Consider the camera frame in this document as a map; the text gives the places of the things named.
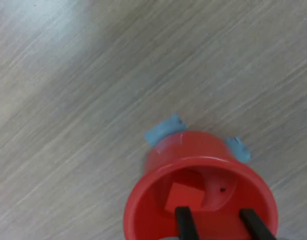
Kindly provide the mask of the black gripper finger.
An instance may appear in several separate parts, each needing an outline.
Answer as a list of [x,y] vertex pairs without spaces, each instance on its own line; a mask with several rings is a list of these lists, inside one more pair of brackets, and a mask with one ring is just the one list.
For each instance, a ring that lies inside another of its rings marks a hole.
[[176,223],[180,240],[198,240],[197,228],[188,206],[178,206],[175,208]]
[[252,240],[277,240],[253,209],[240,209],[239,218],[242,220]]

